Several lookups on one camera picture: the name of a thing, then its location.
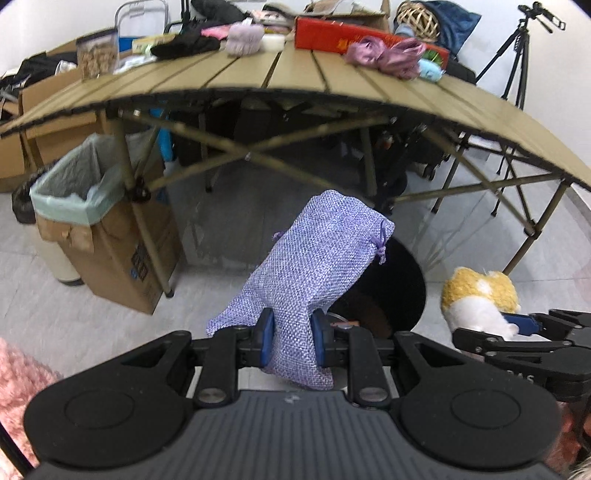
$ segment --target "yellow and white plush toy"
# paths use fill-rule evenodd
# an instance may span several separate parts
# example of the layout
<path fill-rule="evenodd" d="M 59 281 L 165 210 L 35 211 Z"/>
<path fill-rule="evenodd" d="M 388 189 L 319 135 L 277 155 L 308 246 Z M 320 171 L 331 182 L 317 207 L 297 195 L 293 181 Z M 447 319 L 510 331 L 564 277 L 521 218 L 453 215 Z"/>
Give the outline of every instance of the yellow and white plush toy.
<path fill-rule="evenodd" d="M 518 313 L 517 292 L 501 272 L 479 274 L 459 267 L 441 292 L 441 312 L 452 333 L 458 328 L 500 335 L 511 340 L 519 327 L 505 320 L 501 312 Z"/>

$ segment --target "black round container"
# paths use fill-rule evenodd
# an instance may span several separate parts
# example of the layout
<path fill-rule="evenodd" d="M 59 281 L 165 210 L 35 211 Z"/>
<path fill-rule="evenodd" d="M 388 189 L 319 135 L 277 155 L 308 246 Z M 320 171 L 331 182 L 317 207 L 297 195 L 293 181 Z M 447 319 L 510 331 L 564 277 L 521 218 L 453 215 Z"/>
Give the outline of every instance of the black round container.
<path fill-rule="evenodd" d="M 423 272 L 412 254 L 395 238 L 386 244 L 386 259 L 380 265 L 376 258 L 330 311 L 355 320 L 357 315 L 353 312 L 377 307 L 381 312 L 375 317 L 382 319 L 377 321 L 385 318 L 392 333 L 411 330 L 420 320 L 427 301 Z M 373 306 L 352 305 L 358 299 L 366 304 L 367 298 Z"/>

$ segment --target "red box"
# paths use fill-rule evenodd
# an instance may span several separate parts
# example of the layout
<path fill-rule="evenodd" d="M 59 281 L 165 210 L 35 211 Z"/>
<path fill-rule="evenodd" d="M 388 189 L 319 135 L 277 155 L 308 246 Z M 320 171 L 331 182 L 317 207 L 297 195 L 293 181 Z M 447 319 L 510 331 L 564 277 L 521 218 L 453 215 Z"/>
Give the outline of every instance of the red box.
<path fill-rule="evenodd" d="M 306 50 L 343 54 L 347 52 L 349 45 L 368 35 L 381 38 L 388 47 L 396 45 L 405 38 L 375 28 L 360 27 L 343 22 L 306 17 L 298 17 L 295 22 L 295 47 Z M 445 70 L 449 60 L 449 51 L 429 43 L 425 43 L 425 45 L 427 50 L 423 58 L 434 61 Z"/>

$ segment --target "black bucket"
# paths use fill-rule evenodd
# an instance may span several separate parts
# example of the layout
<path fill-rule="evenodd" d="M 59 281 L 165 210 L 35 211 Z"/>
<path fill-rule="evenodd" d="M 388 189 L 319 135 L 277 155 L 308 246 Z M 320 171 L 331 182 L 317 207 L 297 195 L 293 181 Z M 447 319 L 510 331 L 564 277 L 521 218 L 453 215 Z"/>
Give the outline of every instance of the black bucket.
<path fill-rule="evenodd" d="M 359 280 L 329 309 L 359 321 L 375 337 L 411 330 L 421 319 L 427 286 L 413 255 L 395 238 L 386 244 L 386 263 L 375 259 Z"/>

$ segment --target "wooden slat tabletop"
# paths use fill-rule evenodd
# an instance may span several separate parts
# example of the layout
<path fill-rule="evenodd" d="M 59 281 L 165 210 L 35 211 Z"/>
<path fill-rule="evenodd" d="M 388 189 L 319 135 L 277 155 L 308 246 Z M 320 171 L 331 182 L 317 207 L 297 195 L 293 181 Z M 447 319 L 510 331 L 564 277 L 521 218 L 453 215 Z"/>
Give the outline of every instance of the wooden slat tabletop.
<path fill-rule="evenodd" d="M 225 51 L 159 61 L 125 73 L 74 83 L 0 130 L 13 133 L 51 118 L 100 110 L 101 104 L 130 101 L 150 94 L 173 98 L 210 90 L 245 89 L 302 98 L 316 103 L 347 100 L 368 106 L 398 106 L 449 121 L 485 138 L 517 144 L 541 160 L 541 166 L 565 172 L 591 190 L 591 169 L 560 140 L 509 102 L 461 80 L 444 76 L 438 83 L 403 81 L 375 70 L 353 67 L 340 55 L 296 50 L 258 53 L 236 59 Z"/>

